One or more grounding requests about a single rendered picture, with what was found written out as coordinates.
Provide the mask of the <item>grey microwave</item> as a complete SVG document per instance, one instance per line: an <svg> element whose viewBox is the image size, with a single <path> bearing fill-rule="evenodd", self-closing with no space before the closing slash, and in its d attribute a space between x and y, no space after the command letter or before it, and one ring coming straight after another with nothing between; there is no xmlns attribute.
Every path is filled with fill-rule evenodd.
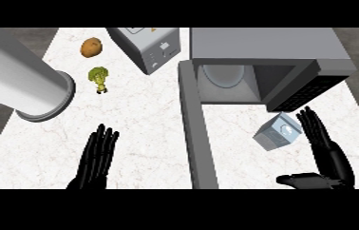
<svg viewBox="0 0 359 230"><path fill-rule="evenodd" d="M193 28L190 59L205 104L271 112L296 111L357 72L332 28ZM203 65L244 66L240 84L216 86Z"/></svg>

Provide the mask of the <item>grey toaster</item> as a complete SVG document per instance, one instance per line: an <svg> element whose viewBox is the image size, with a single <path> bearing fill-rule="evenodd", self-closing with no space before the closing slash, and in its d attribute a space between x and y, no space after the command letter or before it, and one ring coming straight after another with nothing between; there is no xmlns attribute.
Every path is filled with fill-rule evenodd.
<svg viewBox="0 0 359 230"><path fill-rule="evenodd" d="M113 41L147 75L181 53L179 28L109 28Z"/></svg>

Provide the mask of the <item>glass microwave turntable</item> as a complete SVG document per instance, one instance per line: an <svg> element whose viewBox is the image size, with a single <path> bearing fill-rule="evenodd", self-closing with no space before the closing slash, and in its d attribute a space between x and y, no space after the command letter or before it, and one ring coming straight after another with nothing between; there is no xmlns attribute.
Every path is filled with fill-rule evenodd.
<svg viewBox="0 0 359 230"><path fill-rule="evenodd" d="M243 80L246 67L242 65L203 65L203 70L216 86L233 88Z"/></svg>

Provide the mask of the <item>large pale grey cylinder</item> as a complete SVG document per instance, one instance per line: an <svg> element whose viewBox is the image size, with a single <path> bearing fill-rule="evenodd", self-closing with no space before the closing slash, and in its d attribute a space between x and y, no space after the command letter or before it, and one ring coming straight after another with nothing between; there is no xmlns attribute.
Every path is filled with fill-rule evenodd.
<svg viewBox="0 0 359 230"><path fill-rule="evenodd" d="M0 104L13 107L24 120L41 123L63 113L75 93L72 76L0 29Z"/></svg>

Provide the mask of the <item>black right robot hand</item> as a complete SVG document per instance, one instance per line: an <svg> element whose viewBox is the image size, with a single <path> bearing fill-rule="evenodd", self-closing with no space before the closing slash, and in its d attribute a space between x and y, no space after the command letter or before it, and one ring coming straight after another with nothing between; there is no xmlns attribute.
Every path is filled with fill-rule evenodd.
<svg viewBox="0 0 359 230"><path fill-rule="evenodd" d="M318 173L283 175L277 183L295 189L355 189L355 173L339 144L332 140L315 111L307 106L296 114L311 143Z"/></svg>

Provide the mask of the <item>green broccoli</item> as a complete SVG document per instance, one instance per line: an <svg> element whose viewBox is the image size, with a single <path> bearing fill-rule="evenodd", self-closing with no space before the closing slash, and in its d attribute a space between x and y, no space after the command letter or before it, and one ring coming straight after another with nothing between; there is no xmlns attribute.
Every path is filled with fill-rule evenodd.
<svg viewBox="0 0 359 230"><path fill-rule="evenodd" d="M89 81L97 83L97 93L101 94L109 91L106 86L106 79L109 77L109 69L106 67L95 67L89 71Z"/></svg>

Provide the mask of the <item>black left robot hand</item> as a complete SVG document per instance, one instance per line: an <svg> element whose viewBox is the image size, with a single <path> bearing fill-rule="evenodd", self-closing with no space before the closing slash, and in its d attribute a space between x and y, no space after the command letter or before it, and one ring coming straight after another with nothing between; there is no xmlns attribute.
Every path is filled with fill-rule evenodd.
<svg viewBox="0 0 359 230"><path fill-rule="evenodd" d="M85 146L76 177L70 190L103 190L107 188L107 176L114 158L120 132L100 125Z"/></svg>

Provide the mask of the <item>brown potato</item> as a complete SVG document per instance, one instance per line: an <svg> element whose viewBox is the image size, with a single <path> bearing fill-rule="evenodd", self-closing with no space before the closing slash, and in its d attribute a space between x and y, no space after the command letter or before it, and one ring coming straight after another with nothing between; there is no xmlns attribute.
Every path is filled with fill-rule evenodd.
<svg viewBox="0 0 359 230"><path fill-rule="evenodd" d="M94 37L89 38L82 45L80 48L80 53L86 58L95 57L97 55L100 55L103 52L103 43L101 40Z"/></svg>

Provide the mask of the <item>grey microwave door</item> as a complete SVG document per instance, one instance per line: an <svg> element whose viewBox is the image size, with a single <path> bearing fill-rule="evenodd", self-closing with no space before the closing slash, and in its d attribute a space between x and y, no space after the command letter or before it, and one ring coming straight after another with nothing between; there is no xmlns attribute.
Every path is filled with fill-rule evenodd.
<svg viewBox="0 0 359 230"><path fill-rule="evenodd" d="M179 101L194 189L218 189L202 97L191 61L179 62Z"/></svg>

